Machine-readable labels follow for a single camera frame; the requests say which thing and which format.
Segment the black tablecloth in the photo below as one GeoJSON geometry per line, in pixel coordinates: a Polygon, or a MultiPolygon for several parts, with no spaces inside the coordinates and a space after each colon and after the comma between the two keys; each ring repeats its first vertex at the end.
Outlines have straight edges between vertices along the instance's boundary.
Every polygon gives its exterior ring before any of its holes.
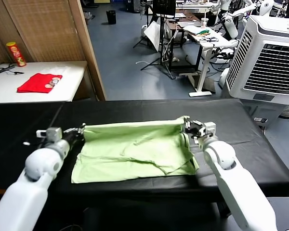
{"type": "MultiPolygon", "coordinates": [[[[176,119],[188,115],[217,125],[220,140],[233,145],[242,166],[249,170],[266,196],[289,196],[289,170],[273,150],[260,129],[244,111],[239,100],[156,100],[122,102],[65,103],[54,122],[63,129],[87,125],[176,119]]],[[[222,196],[216,178],[204,161],[202,151],[191,148],[200,166],[196,176],[135,179],[121,182],[71,184],[71,172],[82,144],[68,155],[50,191],[63,200],[99,201],[101,198],[191,197],[219,201],[222,196]]]]}
{"type": "MultiPolygon", "coordinates": [[[[37,129],[45,129],[50,124],[66,129],[79,126],[82,122],[94,125],[167,120],[183,115],[203,122],[215,122],[217,136],[233,145],[241,164],[252,173],[266,196],[289,196],[289,170],[245,113],[241,102],[234,99],[0,105],[0,189],[6,189],[18,178],[26,157],[37,147],[27,147],[22,142],[28,140],[36,143],[37,129]]],[[[200,166],[196,176],[71,184],[71,172],[82,145],[79,143],[69,153],[49,189],[50,196],[64,203],[72,200],[74,204],[87,205],[110,197],[151,201],[169,197],[209,201],[222,198],[216,178],[196,146],[192,147],[200,166]]]]}
{"type": "Polygon", "coordinates": [[[0,104],[0,189],[7,189],[38,146],[36,130],[53,122],[63,103],[0,104]]]}

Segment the white robot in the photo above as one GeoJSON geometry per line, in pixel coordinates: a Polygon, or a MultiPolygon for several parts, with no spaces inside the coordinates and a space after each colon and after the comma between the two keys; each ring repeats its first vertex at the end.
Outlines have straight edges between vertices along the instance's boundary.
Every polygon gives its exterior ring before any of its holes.
{"type": "MultiPolygon", "coordinates": [[[[233,147],[215,136],[216,125],[186,119],[182,126],[202,149],[239,227],[244,231],[277,231],[273,208],[236,158],[233,147]]],[[[47,200],[47,189],[75,141],[83,139],[83,129],[84,125],[63,134],[60,128],[38,132],[46,137],[46,145],[26,159],[25,169],[2,197],[0,231],[33,230],[47,200]]]]}
{"type": "MultiPolygon", "coordinates": [[[[238,17],[239,15],[244,15],[248,12],[252,12],[254,10],[257,11],[258,15],[269,17],[270,11],[274,4],[274,0],[256,0],[255,2],[252,2],[252,0],[243,0],[245,3],[245,7],[233,13],[229,12],[231,1],[232,0],[220,0],[220,3],[214,6],[214,8],[211,11],[214,12],[219,10],[219,8],[221,9],[220,12],[218,13],[218,18],[220,20],[218,23],[215,24],[215,26],[218,24],[223,25],[225,29],[224,37],[232,43],[232,48],[235,48],[238,46],[238,40],[236,39],[238,36],[238,31],[233,22],[233,18],[238,17]]],[[[243,25],[245,26],[246,23],[247,19],[243,18],[243,25]]],[[[233,58],[233,56],[234,50],[231,48],[216,49],[214,54],[216,60],[214,60],[214,63],[217,64],[228,63],[229,60],[233,58]]]]}

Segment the air cooler grille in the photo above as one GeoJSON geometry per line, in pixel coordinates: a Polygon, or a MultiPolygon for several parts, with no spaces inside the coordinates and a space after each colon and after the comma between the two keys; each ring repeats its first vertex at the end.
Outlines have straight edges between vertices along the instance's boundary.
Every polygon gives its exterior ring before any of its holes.
{"type": "Polygon", "coordinates": [[[265,44],[244,89],[289,95],[289,47],[265,44]]]}
{"type": "Polygon", "coordinates": [[[233,83],[235,82],[236,76],[240,70],[240,67],[243,63],[244,57],[250,47],[252,41],[251,34],[246,30],[241,40],[241,43],[236,51],[236,58],[233,60],[231,64],[231,68],[227,77],[227,83],[229,88],[232,87],[233,83]]]}

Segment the light green cloth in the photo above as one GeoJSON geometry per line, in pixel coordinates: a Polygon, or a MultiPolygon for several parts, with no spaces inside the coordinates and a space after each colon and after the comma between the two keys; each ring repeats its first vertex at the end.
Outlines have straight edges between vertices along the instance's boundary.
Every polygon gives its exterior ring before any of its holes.
{"type": "Polygon", "coordinates": [[[198,164],[181,133],[183,117],[168,121],[86,126],[72,183],[194,175],[198,164]]]}

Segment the desk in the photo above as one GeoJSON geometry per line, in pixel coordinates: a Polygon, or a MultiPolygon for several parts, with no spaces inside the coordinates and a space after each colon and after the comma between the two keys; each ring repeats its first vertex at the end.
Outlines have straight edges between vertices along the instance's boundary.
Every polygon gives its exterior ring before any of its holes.
{"type": "Polygon", "coordinates": [[[195,83],[195,80],[193,79],[193,77],[191,75],[188,75],[188,79],[190,80],[191,84],[193,85],[193,87],[196,91],[196,92],[190,92],[189,93],[190,97],[211,95],[211,93],[208,91],[207,92],[202,91],[202,87],[203,87],[203,83],[204,83],[206,75],[207,75],[208,67],[210,64],[210,59],[212,57],[213,48],[214,47],[231,47],[232,46],[231,42],[226,40],[224,37],[222,37],[220,34],[216,33],[211,28],[207,27],[206,29],[209,30],[210,36],[218,38],[218,41],[217,42],[199,42],[199,40],[201,40],[202,37],[197,37],[197,36],[191,35],[192,38],[200,44],[198,56],[199,56],[199,54],[201,54],[203,52],[204,53],[204,61],[203,61],[203,66],[202,66],[202,70],[201,70],[201,74],[200,74],[200,78],[199,78],[199,82],[197,84],[197,87],[196,87],[196,83],[195,83]]]}
{"type": "Polygon", "coordinates": [[[203,3],[203,4],[184,4],[184,3],[176,3],[176,9],[178,10],[196,10],[196,9],[204,9],[204,8],[212,8],[213,3],[203,3]]]}
{"type": "MultiPolygon", "coordinates": [[[[195,16],[194,16],[195,18],[189,18],[188,14],[186,16],[187,16],[187,18],[186,19],[182,19],[182,20],[192,21],[193,19],[196,18],[195,16]]],[[[178,27],[179,31],[182,31],[182,37],[181,37],[181,41],[182,41],[183,36],[184,36],[184,30],[178,24],[173,24],[173,23],[170,23],[169,21],[167,21],[167,26],[171,30],[171,36],[174,35],[176,27],[178,27]]],[[[190,97],[211,95],[211,93],[209,91],[202,91],[202,87],[203,87],[203,84],[204,84],[204,81],[205,81],[205,78],[206,78],[208,66],[210,64],[210,59],[211,59],[211,54],[212,54],[212,51],[213,51],[213,47],[231,47],[232,46],[232,44],[228,40],[223,38],[220,34],[216,33],[211,28],[206,27],[206,29],[209,30],[210,36],[218,38],[218,41],[217,42],[199,42],[199,40],[202,39],[202,37],[197,37],[197,36],[194,36],[194,35],[190,34],[191,37],[193,38],[193,40],[200,44],[198,55],[197,55],[197,61],[196,61],[195,65],[176,65],[176,66],[172,66],[173,46],[174,46],[173,40],[171,41],[171,44],[170,44],[169,61],[168,61],[168,69],[169,69],[169,71],[171,71],[172,69],[184,69],[184,68],[193,68],[193,69],[195,69],[195,71],[197,71],[198,67],[199,67],[201,55],[202,55],[202,53],[204,53],[204,62],[203,62],[203,66],[202,66],[202,71],[201,71],[201,74],[200,74],[199,82],[195,83],[193,75],[189,75],[189,74],[187,75],[188,79],[190,80],[191,84],[193,85],[193,88],[196,91],[196,92],[190,92],[189,93],[190,97]]]]}
{"type": "MultiPolygon", "coordinates": [[[[267,197],[289,196],[289,170],[237,99],[0,104],[0,189],[6,189],[18,178],[26,157],[34,150],[34,146],[23,146],[22,141],[34,143],[37,129],[45,129],[50,124],[66,129],[82,122],[94,125],[167,120],[182,115],[214,121],[217,136],[233,145],[242,166],[251,172],[264,194],[267,197]]],[[[171,200],[174,197],[222,200],[212,170],[202,151],[194,145],[191,145],[191,151],[200,166],[195,176],[72,184],[71,172],[82,145],[79,143],[68,154],[51,184],[49,196],[53,206],[90,207],[118,198],[134,201],[171,200]]]]}
{"type": "Polygon", "coordinates": [[[11,72],[2,72],[0,73],[0,103],[72,101],[84,76],[86,66],[86,61],[27,63],[24,67],[17,66],[11,69],[11,71],[24,72],[24,74],[14,75],[11,72]],[[16,92],[17,88],[31,76],[39,72],[52,74],[52,71],[47,71],[52,68],[61,68],[59,74],[63,77],[51,92],[47,94],[16,92]]]}
{"type": "MultiPolygon", "coordinates": [[[[193,20],[200,21],[196,16],[194,16],[192,13],[185,13],[186,18],[180,18],[180,22],[192,22],[193,20]]],[[[183,46],[183,38],[184,38],[184,30],[181,28],[177,23],[171,23],[169,20],[166,21],[167,27],[171,30],[171,38],[174,36],[175,31],[178,29],[179,32],[181,32],[181,42],[180,47],[183,46]]],[[[197,62],[195,65],[172,65],[172,59],[173,59],[173,46],[174,46],[174,39],[171,40],[170,43],[170,51],[169,51],[169,61],[168,61],[168,69],[171,71],[172,69],[186,69],[186,68],[194,68],[195,71],[198,70],[199,62],[201,56],[197,58],[197,62]]]]}

